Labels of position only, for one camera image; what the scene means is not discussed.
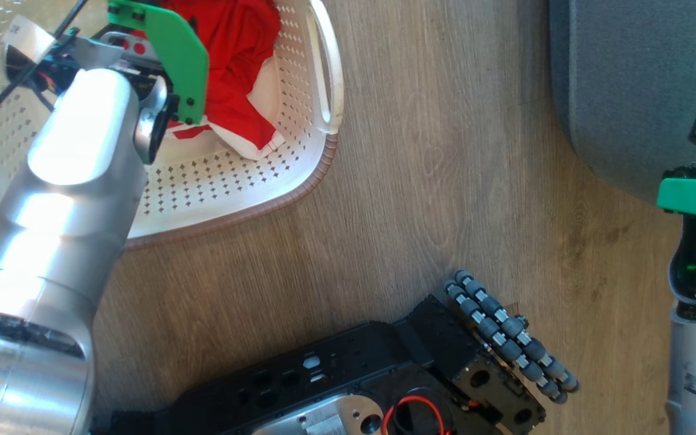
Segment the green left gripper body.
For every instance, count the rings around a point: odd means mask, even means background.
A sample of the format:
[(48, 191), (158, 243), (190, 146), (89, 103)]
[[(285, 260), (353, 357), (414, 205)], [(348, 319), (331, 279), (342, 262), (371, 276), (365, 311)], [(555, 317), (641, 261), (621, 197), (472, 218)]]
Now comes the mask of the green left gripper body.
[(107, 1), (108, 24), (94, 37), (110, 47), (100, 66), (120, 72), (144, 99), (155, 79), (167, 88), (166, 126), (201, 121), (209, 76), (209, 55), (194, 26), (162, 1)]

